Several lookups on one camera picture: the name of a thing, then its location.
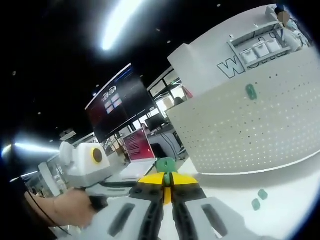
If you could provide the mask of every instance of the human hand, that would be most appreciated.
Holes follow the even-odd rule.
[[[86,192],[74,188],[55,198],[53,204],[63,225],[86,227],[96,214]]]

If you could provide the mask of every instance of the desk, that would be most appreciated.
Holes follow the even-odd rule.
[[[147,137],[150,144],[160,144],[168,157],[176,159],[179,158],[178,153],[181,151],[181,147],[174,136],[175,131],[173,126],[165,126],[164,129],[153,135],[149,134]]]
[[[206,196],[216,197],[243,216],[246,227],[260,236],[287,239],[302,226],[319,199],[320,154],[278,170],[235,176],[199,174],[188,158],[178,170],[196,178]],[[258,191],[268,193],[266,200]],[[254,211],[252,201],[261,207]],[[172,205],[164,206],[159,238],[178,240]]]

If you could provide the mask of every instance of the large monitor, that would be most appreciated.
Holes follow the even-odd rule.
[[[147,124],[150,131],[153,131],[159,127],[162,126],[162,124],[165,124],[165,118],[162,116],[161,113],[158,113],[148,119],[145,120],[145,123]]]
[[[129,64],[91,100],[85,110],[101,143],[126,127],[130,120],[145,115],[154,102]]]

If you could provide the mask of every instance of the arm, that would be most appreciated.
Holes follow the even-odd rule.
[[[63,195],[53,198],[42,198],[31,193],[39,207],[54,221],[54,223],[41,211],[28,192],[25,199],[32,209],[50,226],[73,225],[86,227],[92,221],[96,211],[86,192],[71,189]]]

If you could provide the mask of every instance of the green cube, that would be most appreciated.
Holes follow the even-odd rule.
[[[262,200],[266,200],[268,198],[268,193],[261,189],[259,192],[258,192],[258,196],[262,199]]]
[[[252,207],[255,211],[258,211],[261,207],[261,204],[257,198],[254,199],[251,204],[252,204]]]

